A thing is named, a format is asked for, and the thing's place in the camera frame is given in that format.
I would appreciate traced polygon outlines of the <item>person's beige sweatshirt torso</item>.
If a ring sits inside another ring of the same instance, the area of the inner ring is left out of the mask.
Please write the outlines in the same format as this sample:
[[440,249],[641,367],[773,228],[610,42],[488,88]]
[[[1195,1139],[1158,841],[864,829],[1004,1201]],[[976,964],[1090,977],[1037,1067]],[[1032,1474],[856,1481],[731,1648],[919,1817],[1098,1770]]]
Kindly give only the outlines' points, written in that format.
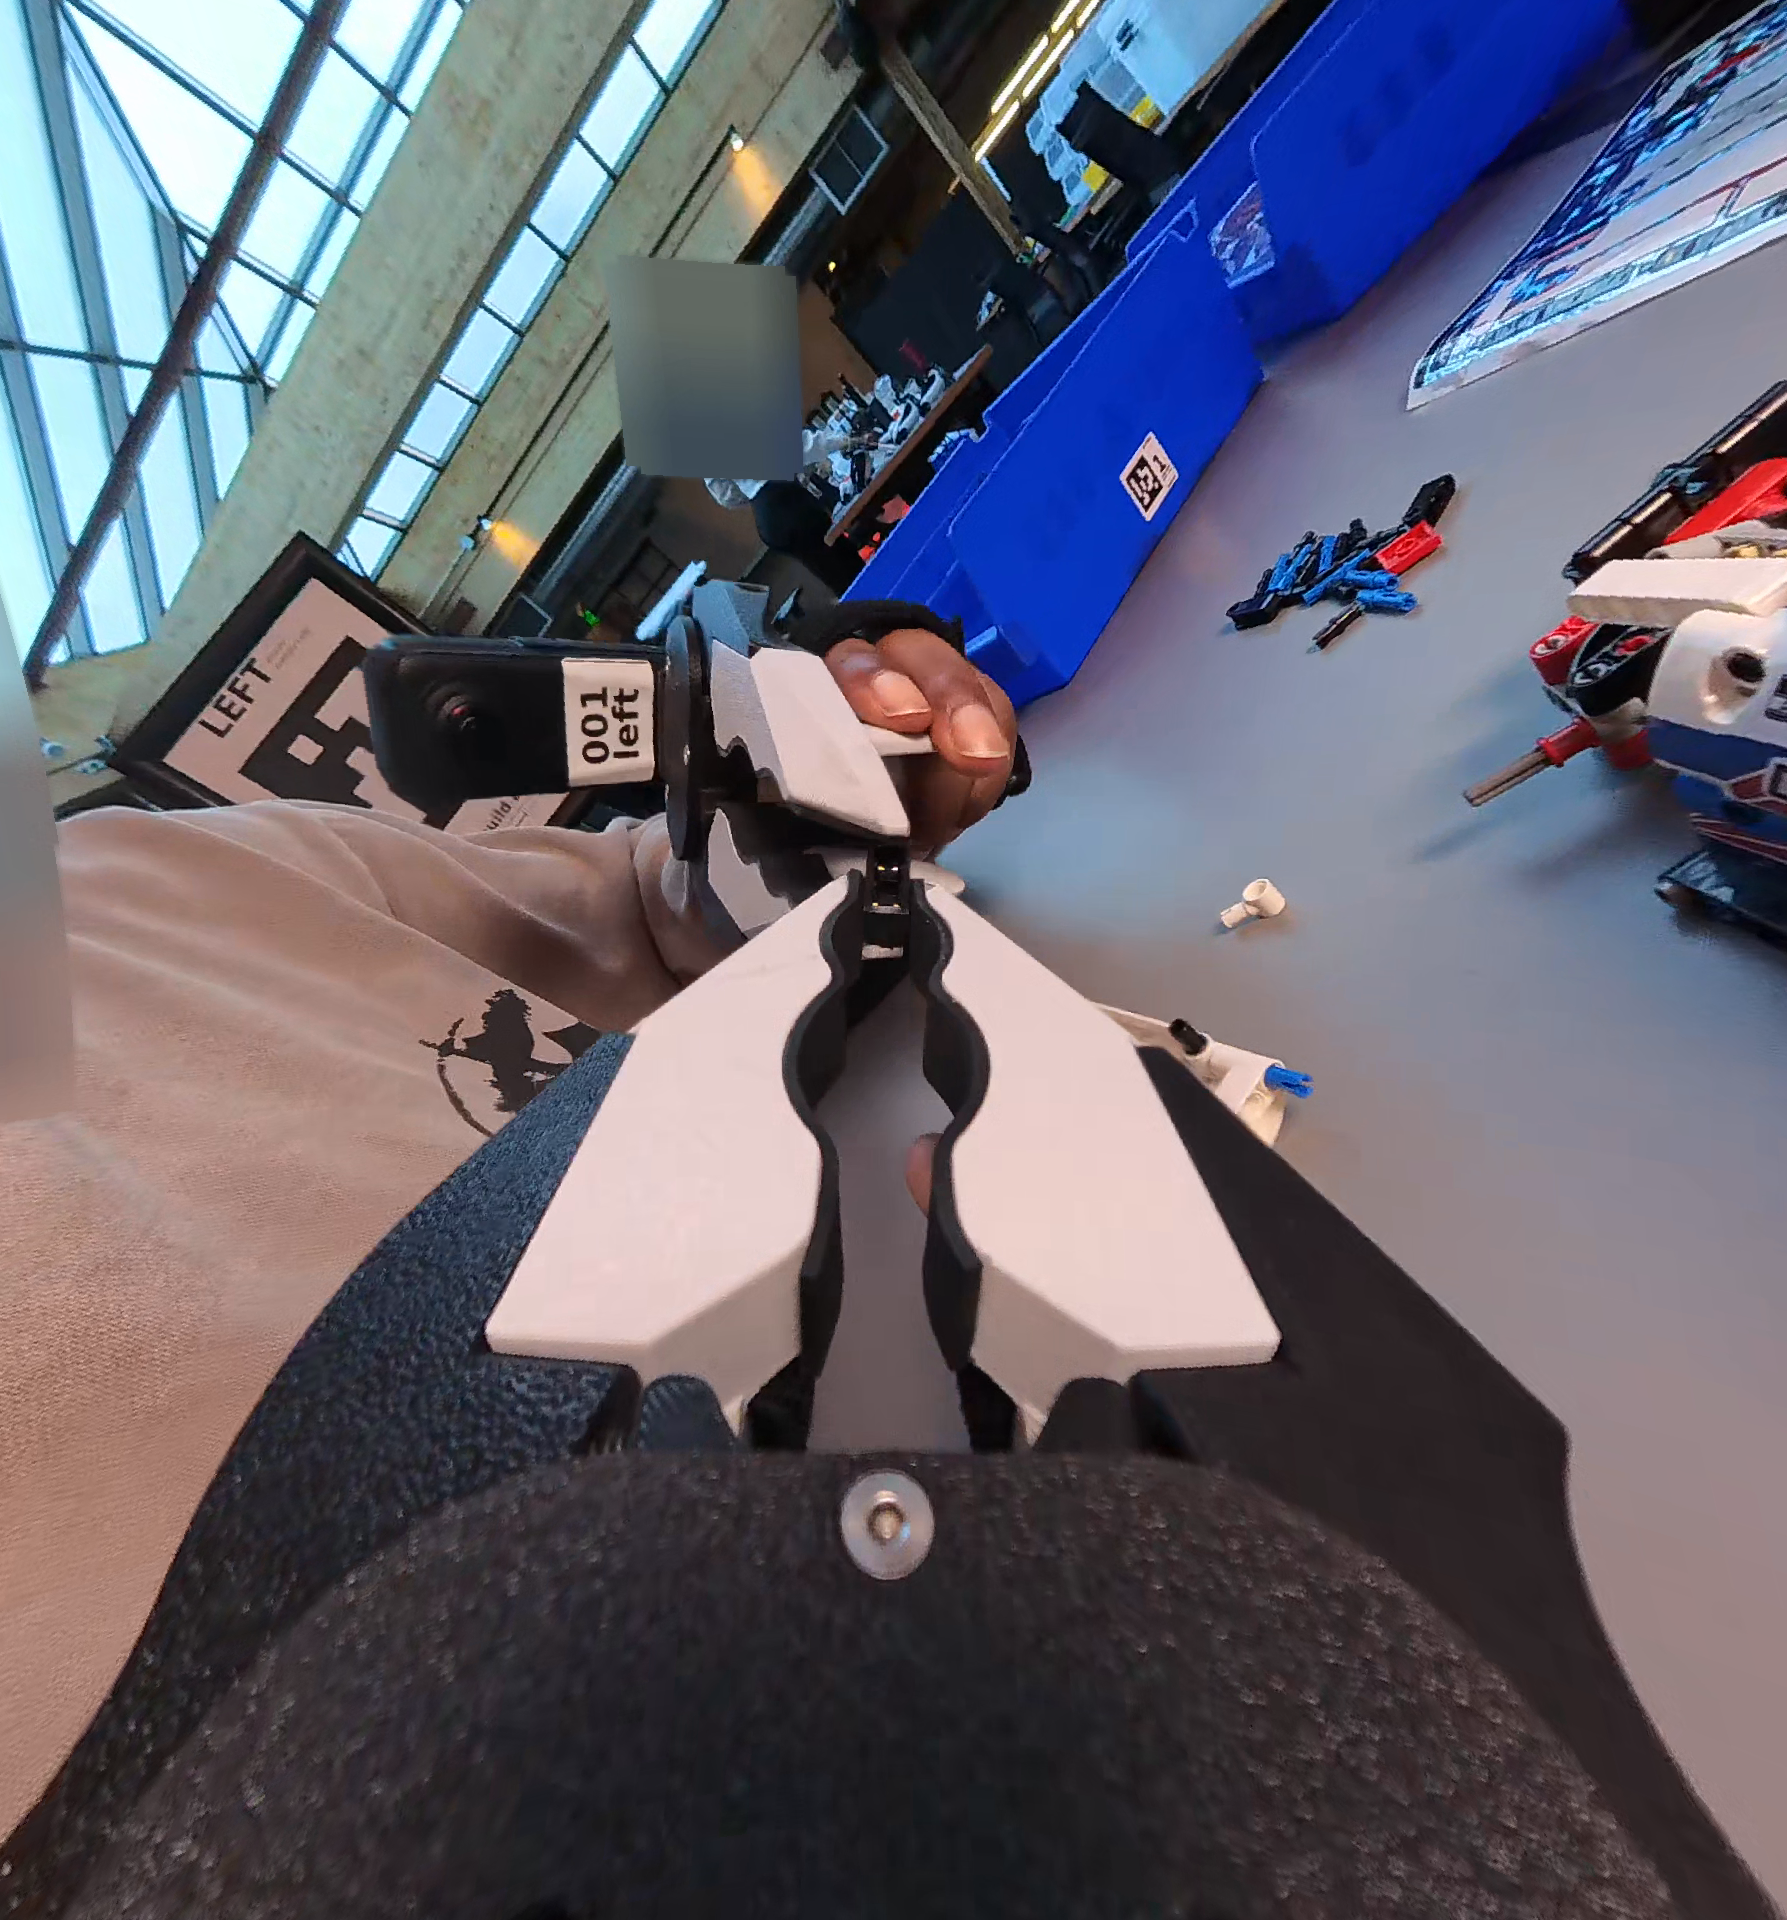
[[500,990],[599,1021],[637,887],[448,910],[69,887],[78,1096],[0,1127],[0,1843],[138,1640],[282,1356],[469,1153],[433,1056]]

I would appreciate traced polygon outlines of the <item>person's left forearm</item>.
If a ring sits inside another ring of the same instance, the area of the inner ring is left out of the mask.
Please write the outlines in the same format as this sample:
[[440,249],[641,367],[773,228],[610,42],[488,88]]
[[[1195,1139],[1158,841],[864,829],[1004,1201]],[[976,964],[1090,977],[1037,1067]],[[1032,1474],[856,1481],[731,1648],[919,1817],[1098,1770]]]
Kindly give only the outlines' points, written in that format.
[[632,1028],[727,959],[665,824],[460,835],[376,810],[256,803],[60,827],[70,916],[144,913],[163,959],[282,960],[345,986],[478,968],[601,1032]]

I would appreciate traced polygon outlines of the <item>pile of blue black pins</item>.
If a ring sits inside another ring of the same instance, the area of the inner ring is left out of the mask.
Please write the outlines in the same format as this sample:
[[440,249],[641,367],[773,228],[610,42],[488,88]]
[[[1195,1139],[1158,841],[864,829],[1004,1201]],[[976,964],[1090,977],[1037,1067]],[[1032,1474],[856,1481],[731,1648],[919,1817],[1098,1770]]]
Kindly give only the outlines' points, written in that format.
[[1455,499],[1458,478],[1428,479],[1400,522],[1371,532],[1353,518],[1341,532],[1308,532],[1269,563],[1256,589],[1228,609],[1239,632],[1274,624],[1285,611],[1333,604],[1335,615],[1313,634],[1310,649],[1325,653],[1365,615],[1404,615],[1417,596],[1404,586],[1411,569],[1442,550],[1439,520]]

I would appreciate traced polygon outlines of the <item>red and white lego panel assembly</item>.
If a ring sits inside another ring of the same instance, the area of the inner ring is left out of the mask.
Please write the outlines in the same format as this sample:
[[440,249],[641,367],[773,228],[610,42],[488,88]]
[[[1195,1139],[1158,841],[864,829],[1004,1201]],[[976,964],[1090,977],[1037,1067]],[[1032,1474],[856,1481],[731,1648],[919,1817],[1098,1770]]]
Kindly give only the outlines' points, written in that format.
[[1210,1087],[1202,1078],[1202,1069],[1207,1066],[1207,1050],[1208,1050],[1208,1044],[1212,1041],[1220,1044],[1220,1041],[1212,1039],[1201,1026],[1184,1018],[1160,1021],[1160,1018],[1136,1015],[1132,1011],[1125,1011],[1125,1009],[1117,1009],[1106,1002],[1098,1002],[1098,1011],[1106,1018],[1113,1021],[1132,1044],[1161,1050],[1166,1056],[1186,1066],[1195,1075],[1195,1078],[1201,1085],[1204,1085],[1207,1090],[1210,1090]]

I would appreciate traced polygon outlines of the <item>shiny sticker sheet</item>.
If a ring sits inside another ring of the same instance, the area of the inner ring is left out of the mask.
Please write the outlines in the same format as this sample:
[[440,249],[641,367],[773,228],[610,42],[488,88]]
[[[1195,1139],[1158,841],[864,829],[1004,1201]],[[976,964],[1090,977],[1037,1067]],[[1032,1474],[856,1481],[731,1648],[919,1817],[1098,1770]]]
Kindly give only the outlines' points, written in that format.
[[1787,237],[1787,2],[1686,54],[1409,377],[1465,388]]

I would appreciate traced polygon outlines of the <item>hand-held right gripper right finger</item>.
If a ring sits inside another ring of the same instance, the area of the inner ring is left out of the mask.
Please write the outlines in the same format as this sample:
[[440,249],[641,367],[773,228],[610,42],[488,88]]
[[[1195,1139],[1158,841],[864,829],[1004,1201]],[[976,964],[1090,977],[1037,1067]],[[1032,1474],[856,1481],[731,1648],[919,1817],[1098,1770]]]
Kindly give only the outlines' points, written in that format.
[[1044,1429],[1076,1380],[1272,1361],[1281,1331],[1151,1067],[1186,1071],[1190,1119],[1242,1119],[953,902],[952,945],[911,946],[952,1110],[924,1258],[950,1366]]

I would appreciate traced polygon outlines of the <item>black framed marker sign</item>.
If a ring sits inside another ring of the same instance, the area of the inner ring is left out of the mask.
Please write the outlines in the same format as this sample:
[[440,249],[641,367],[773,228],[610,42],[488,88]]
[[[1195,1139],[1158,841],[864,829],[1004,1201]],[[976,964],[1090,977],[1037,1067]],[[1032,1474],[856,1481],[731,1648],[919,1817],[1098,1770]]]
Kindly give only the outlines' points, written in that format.
[[110,763],[161,809],[305,801],[412,820],[383,779],[363,654],[421,626],[307,532],[119,741]]

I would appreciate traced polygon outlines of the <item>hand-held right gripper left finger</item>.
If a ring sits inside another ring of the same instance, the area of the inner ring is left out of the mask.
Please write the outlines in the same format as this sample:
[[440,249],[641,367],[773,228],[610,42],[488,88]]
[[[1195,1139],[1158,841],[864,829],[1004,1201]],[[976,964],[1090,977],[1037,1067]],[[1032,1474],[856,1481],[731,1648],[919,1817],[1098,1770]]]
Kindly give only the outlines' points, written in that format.
[[731,1429],[816,1380],[840,1312],[840,1078],[854,881],[833,879],[641,1022],[497,1303],[500,1356],[705,1383]]

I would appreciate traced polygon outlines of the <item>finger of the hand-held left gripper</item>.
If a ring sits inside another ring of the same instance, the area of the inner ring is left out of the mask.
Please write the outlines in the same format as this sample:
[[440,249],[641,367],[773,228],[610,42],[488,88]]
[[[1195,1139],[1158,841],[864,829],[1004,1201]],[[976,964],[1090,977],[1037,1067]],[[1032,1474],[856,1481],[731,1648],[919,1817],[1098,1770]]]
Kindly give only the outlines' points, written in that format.
[[700,922],[717,942],[737,946],[779,923],[830,881],[828,850],[745,854],[734,840],[713,840],[699,860]]
[[718,750],[745,755],[781,805],[867,837],[911,840],[874,732],[822,658],[803,649],[714,649],[711,715]]

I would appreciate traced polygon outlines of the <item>blue storage bin with tag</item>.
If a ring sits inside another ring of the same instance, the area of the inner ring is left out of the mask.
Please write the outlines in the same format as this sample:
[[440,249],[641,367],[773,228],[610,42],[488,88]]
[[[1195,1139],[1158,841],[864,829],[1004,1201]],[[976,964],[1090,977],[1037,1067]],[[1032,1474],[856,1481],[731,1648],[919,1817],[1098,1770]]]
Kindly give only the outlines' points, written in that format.
[[1263,379],[1186,208],[934,462],[847,599],[957,617],[1018,708],[1066,687]]

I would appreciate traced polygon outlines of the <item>lego race car model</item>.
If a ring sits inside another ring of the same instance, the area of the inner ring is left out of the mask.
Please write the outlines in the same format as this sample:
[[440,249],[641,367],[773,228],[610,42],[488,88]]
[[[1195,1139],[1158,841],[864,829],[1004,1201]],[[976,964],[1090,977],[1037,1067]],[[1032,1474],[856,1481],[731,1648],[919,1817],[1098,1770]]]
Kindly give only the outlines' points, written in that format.
[[1566,615],[1530,647],[1560,726],[1464,801],[1584,755],[1660,769],[1697,850],[1657,894],[1787,951],[1787,379],[1661,467],[1562,572]]

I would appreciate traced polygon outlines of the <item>wooden workbench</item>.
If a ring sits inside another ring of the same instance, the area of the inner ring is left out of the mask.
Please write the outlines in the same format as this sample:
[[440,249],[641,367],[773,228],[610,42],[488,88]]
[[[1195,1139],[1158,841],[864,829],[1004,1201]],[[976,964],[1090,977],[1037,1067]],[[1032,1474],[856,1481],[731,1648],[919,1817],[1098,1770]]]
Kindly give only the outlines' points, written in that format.
[[990,362],[986,343],[953,377],[933,368],[924,383],[897,386],[881,377],[874,390],[843,386],[830,410],[844,435],[825,460],[823,483],[833,496],[828,550],[867,552],[897,518],[895,508],[911,508],[936,459],[980,430],[994,398]]

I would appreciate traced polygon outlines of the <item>person's left hand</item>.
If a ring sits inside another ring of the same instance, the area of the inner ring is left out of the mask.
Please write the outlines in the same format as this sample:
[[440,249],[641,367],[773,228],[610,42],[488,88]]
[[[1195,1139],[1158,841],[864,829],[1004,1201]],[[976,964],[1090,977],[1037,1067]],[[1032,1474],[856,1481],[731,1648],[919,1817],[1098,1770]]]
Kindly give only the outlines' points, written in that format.
[[895,762],[911,845],[936,862],[1003,805],[1018,772],[1018,711],[948,637],[904,626],[850,635],[823,662],[862,725],[928,741]]

